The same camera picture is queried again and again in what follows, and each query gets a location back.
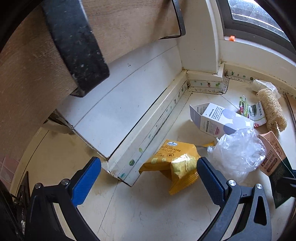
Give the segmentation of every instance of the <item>cracker package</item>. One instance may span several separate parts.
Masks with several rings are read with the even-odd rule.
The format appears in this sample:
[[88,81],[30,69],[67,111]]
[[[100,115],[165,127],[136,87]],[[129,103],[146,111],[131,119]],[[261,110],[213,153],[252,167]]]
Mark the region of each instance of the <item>cracker package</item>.
[[259,135],[259,138],[266,147],[266,157],[260,166],[260,170],[269,177],[274,204],[278,208],[291,197],[277,192],[278,181],[282,177],[295,177],[291,164],[274,133],[270,131]]
[[195,145],[166,140],[139,172],[160,171],[172,181],[169,193],[173,195],[197,180],[196,163],[199,158]]

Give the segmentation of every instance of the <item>window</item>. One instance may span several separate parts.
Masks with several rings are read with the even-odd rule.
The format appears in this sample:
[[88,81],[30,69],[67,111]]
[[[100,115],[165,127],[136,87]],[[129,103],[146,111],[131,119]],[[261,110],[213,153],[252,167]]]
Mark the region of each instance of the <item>window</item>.
[[296,61],[296,51],[280,26],[254,0],[217,0],[225,36],[249,40]]

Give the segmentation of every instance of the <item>metal screw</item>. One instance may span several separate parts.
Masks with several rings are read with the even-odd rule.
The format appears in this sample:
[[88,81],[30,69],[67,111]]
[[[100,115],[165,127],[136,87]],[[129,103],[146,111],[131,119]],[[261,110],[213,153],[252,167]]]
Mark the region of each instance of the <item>metal screw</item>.
[[41,183],[36,183],[34,187],[35,187],[36,189],[40,188],[40,187],[41,187]]
[[256,187],[257,187],[258,189],[262,189],[262,188],[263,188],[263,186],[262,186],[260,183],[257,183],[257,184],[256,184]]
[[229,180],[228,183],[230,186],[235,186],[237,184],[235,180]]
[[70,181],[69,179],[65,178],[61,181],[61,184],[66,186],[66,185],[68,185],[69,181]]

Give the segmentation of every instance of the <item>window glass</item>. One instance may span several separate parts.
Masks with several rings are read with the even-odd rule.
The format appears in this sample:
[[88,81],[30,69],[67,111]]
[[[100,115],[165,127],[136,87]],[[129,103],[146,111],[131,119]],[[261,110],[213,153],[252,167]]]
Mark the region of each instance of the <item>window glass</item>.
[[254,0],[228,0],[232,18],[268,29],[289,40],[273,18]]

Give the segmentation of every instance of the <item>white wall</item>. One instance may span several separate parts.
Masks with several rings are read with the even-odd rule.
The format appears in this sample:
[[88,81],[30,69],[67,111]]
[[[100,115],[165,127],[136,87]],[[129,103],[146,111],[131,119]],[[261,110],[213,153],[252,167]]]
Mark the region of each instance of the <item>white wall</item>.
[[175,39],[136,49],[109,64],[110,77],[84,98],[69,96],[57,109],[103,156],[109,157],[182,65]]
[[185,69],[208,73],[218,71],[218,32],[211,2],[212,0],[188,0],[185,8],[181,9],[186,35],[177,42]]
[[222,60],[233,66],[251,69],[270,76],[276,85],[296,88],[296,63],[284,55],[250,41],[236,39],[235,42],[220,40]]

